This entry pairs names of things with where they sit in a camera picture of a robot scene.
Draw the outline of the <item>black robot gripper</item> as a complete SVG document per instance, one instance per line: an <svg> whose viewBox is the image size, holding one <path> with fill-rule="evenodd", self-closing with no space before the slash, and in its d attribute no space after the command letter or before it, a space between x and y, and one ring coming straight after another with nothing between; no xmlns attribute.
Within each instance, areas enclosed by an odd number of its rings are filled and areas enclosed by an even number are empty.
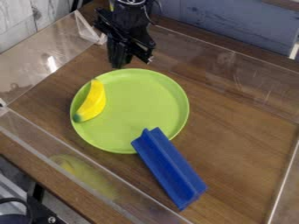
<svg viewBox="0 0 299 224"><path fill-rule="evenodd" d="M107 56L111 66L121 69L134 55L146 63L154 61L155 41L147 27L155 0L115 0L113 10L97 8L97 28L107 35Z"/></svg>

